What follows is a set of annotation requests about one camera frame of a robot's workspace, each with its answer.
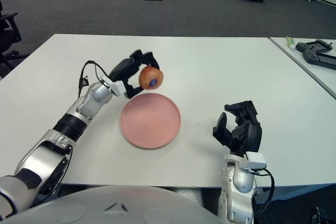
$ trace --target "pink plate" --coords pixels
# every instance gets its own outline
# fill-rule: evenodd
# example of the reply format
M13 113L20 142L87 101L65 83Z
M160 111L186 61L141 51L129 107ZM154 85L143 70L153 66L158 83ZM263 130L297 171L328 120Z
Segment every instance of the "pink plate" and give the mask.
M146 93L134 97L125 105L120 126L132 144L142 148L158 148L176 137L181 126L181 115L169 98Z

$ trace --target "gray carpet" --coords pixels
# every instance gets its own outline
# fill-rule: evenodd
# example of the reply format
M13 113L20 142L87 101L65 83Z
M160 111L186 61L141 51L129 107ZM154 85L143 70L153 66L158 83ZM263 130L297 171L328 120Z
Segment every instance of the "gray carpet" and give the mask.
M16 22L23 40L11 49L22 54L33 52L55 33L336 39L336 8L303 0L263 3L249 0L2 0L2 3L4 13L19 13ZM216 202L213 199L218 197L216 190L211 189L205 195L211 196L208 202ZM331 217L336 218L335 195L336 186L331 186L289 201L273 202L260 221L264 224L309 223L315 206L325 207Z

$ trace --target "black chair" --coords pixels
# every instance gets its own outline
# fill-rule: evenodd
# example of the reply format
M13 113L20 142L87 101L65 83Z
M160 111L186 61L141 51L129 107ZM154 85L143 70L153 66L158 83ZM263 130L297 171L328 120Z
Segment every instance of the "black chair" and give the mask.
M21 35L17 26L14 22L14 16L17 13L12 14L5 14L2 15L2 3L0 1L0 49L1 49L1 56L0 56L0 64L6 64L11 70L14 67L8 62L9 60L16 60L16 59L25 59L29 55L19 55L18 51L13 50L8 54L3 54L3 52L7 51L13 43L17 43L21 41Z

